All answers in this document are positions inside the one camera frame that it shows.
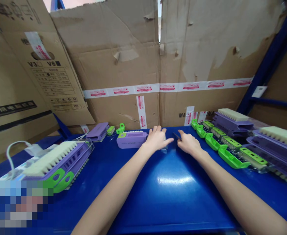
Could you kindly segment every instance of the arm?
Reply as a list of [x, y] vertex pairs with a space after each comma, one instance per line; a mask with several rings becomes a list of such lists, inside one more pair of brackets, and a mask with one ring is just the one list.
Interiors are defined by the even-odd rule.
[[174, 139], [164, 141], [166, 129], [150, 129], [146, 142], [136, 154], [114, 175], [89, 206], [74, 228], [72, 235], [106, 234], [123, 206], [142, 168], [155, 151]]
[[182, 140], [178, 140], [178, 147], [200, 163], [247, 234], [287, 235], [284, 218], [217, 164], [195, 137], [181, 130], [179, 133]]

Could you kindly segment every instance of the lime green component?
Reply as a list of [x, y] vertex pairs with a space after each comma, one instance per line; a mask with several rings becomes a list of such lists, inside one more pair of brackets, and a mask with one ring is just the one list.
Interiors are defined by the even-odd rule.
[[192, 119], [191, 126], [193, 127], [193, 129], [196, 130], [197, 126], [198, 126], [198, 120], [197, 119]]
[[54, 188], [53, 192], [54, 193], [59, 193], [62, 192], [64, 189], [66, 189], [73, 178], [75, 177], [74, 173], [71, 171], [66, 174], [66, 176], [58, 183], [58, 185]]
[[117, 138], [124, 138], [126, 137], [126, 135], [127, 135], [126, 133], [120, 133]]
[[224, 132], [222, 132], [220, 129], [218, 129], [217, 127], [213, 127], [211, 132], [217, 136], [217, 138], [220, 138], [221, 136], [226, 135]]
[[[53, 177], [56, 175], [58, 175], [58, 178], [57, 178], [57, 180], [54, 180]], [[55, 185], [57, 185], [57, 183], [64, 177], [64, 175], [65, 175], [65, 171], [62, 168], [59, 168], [47, 180], [52, 180], [53, 181], [53, 187], [55, 187]]]
[[221, 147], [218, 149], [218, 154], [224, 161], [226, 161], [228, 165], [234, 169], [247, 168], [250, 165], [250, 162], [242, 163], [239, 159], [227, 151], [227, 147], [227, 145], [221, 145]]
[[210, 121], [207, 121], [207, 120], [204, 120], [203, 123], [202, 123], [202, 125], [203, 125], [204, 127], [206, 127], [207, 129], [209, 129], [209, 130], [211, 130], [212, 127], [214, 127], [214, 125], [213, 125]]
[[116, 130], [117, 134], [123, 133], [125, 131], [125, 124], [121, 123], [120, 128]]
[[197, 134], [200, 136], [200, 138], [205, 138], [205, 136], [207, 135], [207, 132], [203, 130], [203, 125], [197, 126]]
[[115, 131], [115, 126], [110, 126], [110, 128], [106, 131], [106, 134], [108, 136], [111, 136], [113, 135], [114, 131]]
[[259, 155], [255, 154], [254, 152], [250, 151], [247, 148], [241, 148], [240, 152], [245, 153], [246, 155], [248, 155], [249, 157], [251, 157], [253, 160], [255, 160], [257, 163], [262, 164], [262, 165], [266, 165], [267, 161], [264, 160], [263, 158], [261, 158]]
[[205, 142], [215, 151], [221, 146], [215, 139], [213, 139], [213, 133], [207, 133], [205, 136]]
[[224, 143], [224, 144], [227, 144], [228, 147], [231, 149], [231, 150], [235, 150], [237, 148], [241, 148], [242, 145], [239, 144], [237, 141], [233, 140], [232, 138], [230, 138], [229, 136], [223, 136], [221, 141]]

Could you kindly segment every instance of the small metal tool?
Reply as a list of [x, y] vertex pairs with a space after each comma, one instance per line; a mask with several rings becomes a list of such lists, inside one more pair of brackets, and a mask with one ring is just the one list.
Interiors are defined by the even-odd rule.
[[175, 132], [173, 132], [173, 133], [178, 139], [182, 140]]

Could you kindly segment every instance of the white cable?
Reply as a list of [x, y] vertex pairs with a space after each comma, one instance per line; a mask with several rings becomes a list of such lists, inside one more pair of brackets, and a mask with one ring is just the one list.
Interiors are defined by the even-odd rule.
[[25, 143], [28, 147], [31, 147], [31, 143], [29, 143], [29, 142], [27, 142], [27, 141], [23, 141], [23, 140], [21, 140], [21, 141], [16, 141], [16, 142], [10, 144], [10, 145], [7, 147], [6, 157], [7, 157], [8, 161], [9, 161], [10, 167], [11, 167], [11, 169], [12, 169], [12, 176], [11, 176], [10, 178], [6, 179], [6, 180], [12, 180], [12, 179], [14, 179], [14, 169], [15, 169], [15, 168], [14, 168], [13, 161], [12, 161], [10, 155], [9, 155], [9, 150], [10, 150], [10, 148], [11, 148], [14, 144], [21, 143], [21, 142]]

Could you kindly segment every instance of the hand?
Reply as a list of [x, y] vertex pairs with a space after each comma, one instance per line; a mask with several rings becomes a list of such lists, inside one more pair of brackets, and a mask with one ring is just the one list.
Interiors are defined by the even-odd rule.
[[205, 156], [208, 153], [204, 151], [199, 141], [193, 137], [191, 134], [186, 134], [182, 130], [178, 130], [182, 140], [177, 141], [178, 147], [180, 147], [184, 152], [192, 155], [196, 160], [199, 160], [201, 157]]
[[165, 139], [166, 129], [163, 128], [161, 131], [161, 126], [154, 126], [153, 130], [150, 129], [148, 138], [143, 146], [147, 147], [151, 151], [155, 152], [164, 148], [166, 145], [174, 141], [174, 138]]

